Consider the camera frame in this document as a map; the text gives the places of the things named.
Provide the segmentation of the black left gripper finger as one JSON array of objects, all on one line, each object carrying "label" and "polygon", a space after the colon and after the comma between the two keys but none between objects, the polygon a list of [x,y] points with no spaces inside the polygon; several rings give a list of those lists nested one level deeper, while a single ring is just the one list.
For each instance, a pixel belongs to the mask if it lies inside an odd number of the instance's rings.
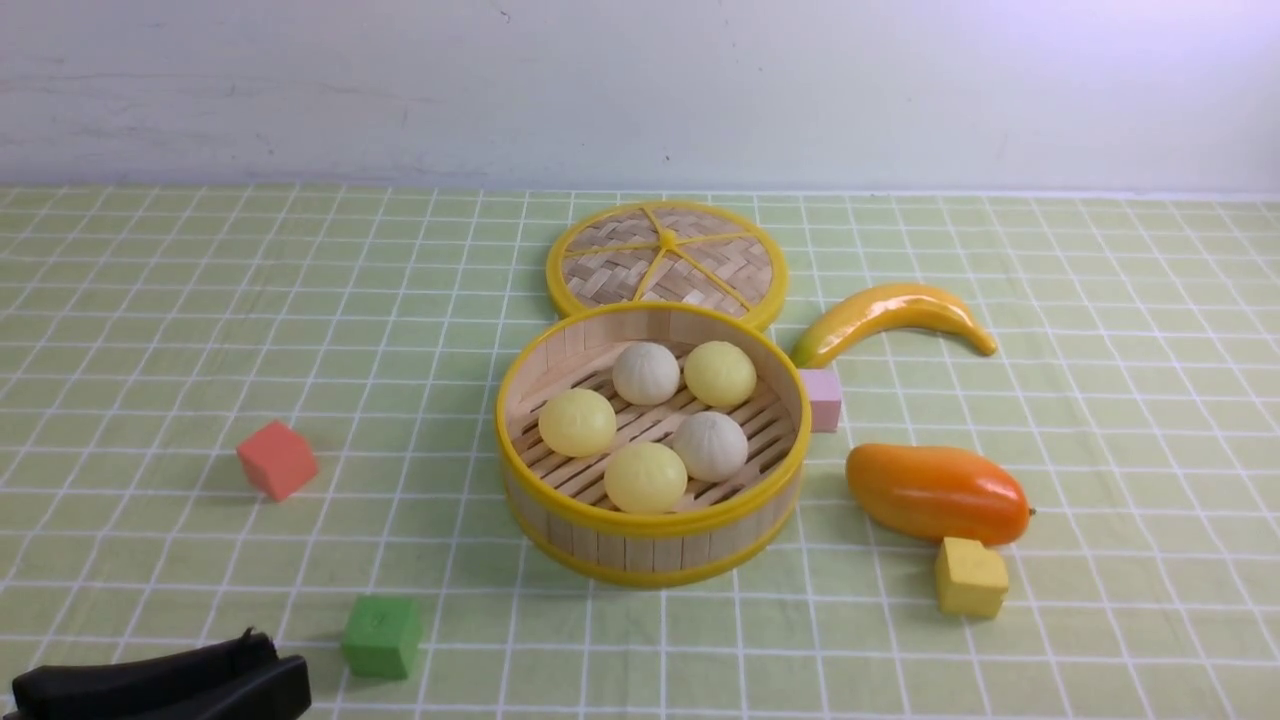
[{"label": "black left gripper finger", "polygon": [[137,714],[214,691],[279,659],[269,635],[248,629],[221,643],[99,666],[44,665],[12,682],[23,714]]}]

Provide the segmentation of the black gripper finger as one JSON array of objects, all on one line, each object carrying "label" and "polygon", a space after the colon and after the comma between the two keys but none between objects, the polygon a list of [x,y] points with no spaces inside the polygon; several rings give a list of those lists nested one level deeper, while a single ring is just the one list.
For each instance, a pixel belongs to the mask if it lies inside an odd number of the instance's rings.
[{"label": "black gripper finger", "polygon": [[298,719],[312,705],[308,665],[300,655],[276,660],[212,691],[131,719]]}]

